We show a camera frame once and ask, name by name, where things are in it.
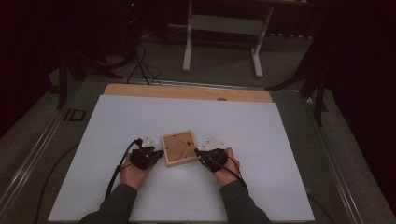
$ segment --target cable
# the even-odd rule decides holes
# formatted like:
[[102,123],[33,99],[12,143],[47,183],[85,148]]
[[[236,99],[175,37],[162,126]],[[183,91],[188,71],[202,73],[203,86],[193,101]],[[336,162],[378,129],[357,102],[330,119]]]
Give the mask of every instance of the cable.
[[[144,53],[145,53],[145,55],[146,55],[146,52],[147,52],[146,48],[145,48],[141,43],[138,43],[138,45],[143,49],[143,51],[144,51]],[[148,64],[144,63],[143,60],[144,60],[144,59],[142,58],[142,60],[141,60],[142,64],[146,66],[146,69],[148,70],[148,72],[149,72],[149,73],[152,75],[152,77],[153,77],[153,79],[151,80],[151,82],[149,83],[149,85],[152,84],[152,83],[154,82],[154,80],[156,80],[156,81],[158,81],[158,83],[159,83],[160,86],[161,86],[162,84],[161,84],[161,81],[158,79],[158,77],[161,75],[162,70],[161,70],[160,68],[158,68],[158,67],[154,67],[154,66],[151,66],[151,65],[148,65]],[[155,75],[149,70],[149,67],[152,67],[152,68],[154,68],[154,69],[159,70],[160,74],[158,74],[157,76],[155,76]]]
[[120,164],[116,167],[116,170],[114,171],[113,176],[111,176],[110,182],[108,183],[107,186],[107,192],[106,192],[106,196],[105,198],[108,197],[108,195],[110,195],[111,190],[113,189],[113,185],[114,185],[114,181],[116,180],[117,174],[119,173],[119,171],[121,170],[121,166],[126,158],[126,155],[128,155],[129,150],[131,149],[131,147],[136,143],[136,140],[134,140],[125,150],[125,153],[122,156],[122,159],[120,161]]
[[[143,45],[141,45],[140,43],[138,43],[138,45],[143,48],[143,56],[142,56],[142,61],[143,61],[146,58],[146,48],[143,47]],[[137,67],[140,66],[140,65],[141,65],[140,63],[137,63],[137,65],[134,68],[134,70],[132,70],[132,72],[129,74],[129,76],[128,76],[127,80],[126,80],[126,84],[129,84],[129,80],[134,75],[134,72],[136,71]]]
[[49,180],[50,180],[50,177],[51,177],[53,171],[54,171],[55,168],[58,166],[59,162],[61,162],[61,160],[62,160],[67,154],[69,154],[69,153],[70,153],[71,151],[73,151],[76,147],[78,147],[78,145],[79,145],[79,143],[76,144],[76,145],[73,146],[73,147],[70,147],[70,148],[62,155],[62,157],[61,157],[59,160],[56,161],[56,163],[52,166],[51,170],[49,171],[49,175],[47,176],[47,179],[46,179],[46,181],[44,182],[43,189],[41,190],[41,193],[40,193],[40,199],[39,199],[39,201],[38,201],[38,206],[37,206],[37,209],[36,209],[36,211],[35,211],[35,223],[38,223],[38,218],[39,218],[39,215],[40,215],[40,208],[41,208],[41,204],[42,204],[42,202],[43,202],[44,193],[45,193],[45,191],[46,191],[47,184],[48,184],[48,182],[49,182]]
[[308,196],[308,198],[310,200],[312,200],[323,212],[324,214],[326,214],[326,216],[329,218],[330,222],[332,224],[335,224],[334,219],[332,219],[332,217],[330,216],[330,214],[326,211],[326,209],[324,209],[324,207],[316,200],[314,199],[314,197],[312,197],[312,195],[310,195],[309,193],[306,193],[306,195]]
[[242,179],[242,175],[241,175],[241,172],[239,171],[239,168],[237,168],[237,169],[238,169],[238,171],[239,171],[240,176],[237,175],[236,173],[234,173],[233,171],[231,171],[230,169],[228,169],[227,167],[225,167],[225,166],[219,164],[218,162],[216,162],[216,161],[214,161],[214,160],[212,160],[212,159],[210,159],[210,158],[208,158],[208,159],[209,159],[210,161],[212,161],[213,163],[215,163],[217,166],[221,167],[222,169],[224,169],[225,171],[227,171],[228,173],[230,173],[231,175],[235,176],[235,178],[236,178],[237,180],[239,180],[239,182],[241,182],[241,184],[244,186],[244,188],[247,190],[247,193],[248,193],[248,185],[247,185],[247,183],[245,182],[245,180]]

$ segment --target person's left hand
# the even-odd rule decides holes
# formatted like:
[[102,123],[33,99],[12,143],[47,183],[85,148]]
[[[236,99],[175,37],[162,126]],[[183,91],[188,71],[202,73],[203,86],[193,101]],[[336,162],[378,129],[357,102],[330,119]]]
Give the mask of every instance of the person's left hand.
[[147,170],[140,170],[131,164],[129,161],[130,156],[131,153],[128,153],[125,163],[121,166],[120,183],[129,185],[136,190],[140,190],[153,166],[149,167]]

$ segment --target dark sleeve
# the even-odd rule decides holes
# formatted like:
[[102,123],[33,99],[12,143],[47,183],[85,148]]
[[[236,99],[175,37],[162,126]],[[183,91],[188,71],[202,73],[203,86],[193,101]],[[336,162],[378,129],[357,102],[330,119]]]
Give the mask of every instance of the dark sleeve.
[[255,205],[238,180],[223,186],[220,194],[225,205],[228,223],[272,223],[268,216]]
[[136,195],[136,189],[125,184],[118,185],[101,203],[99,211],[88,214],[79,224],[128,223]]

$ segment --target small wooden block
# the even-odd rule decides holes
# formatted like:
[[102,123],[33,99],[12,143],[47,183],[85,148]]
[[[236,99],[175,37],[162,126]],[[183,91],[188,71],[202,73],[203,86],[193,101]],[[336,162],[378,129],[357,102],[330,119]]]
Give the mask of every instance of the small wooden block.
[[161,139],[167,167],[198,161],[194,152],[197,145],[191,130],[163,135]]

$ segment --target white table surface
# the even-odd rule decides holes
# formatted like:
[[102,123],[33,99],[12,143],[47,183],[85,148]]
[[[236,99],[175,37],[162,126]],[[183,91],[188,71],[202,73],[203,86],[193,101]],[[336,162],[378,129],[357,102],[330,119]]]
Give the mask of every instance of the white table surface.
[[[233,148],[249,195],[271,220],[314,220],[276,104],[102,95],[49,221],[78,221],[97,211],[120,158],[138,137],[147,133],[162,149],[162,135],[189,129],[199,145],[213,137]],[[138,192],[130,220],[227,217],[219,186],[200,162],[167,168],[160,159]]]

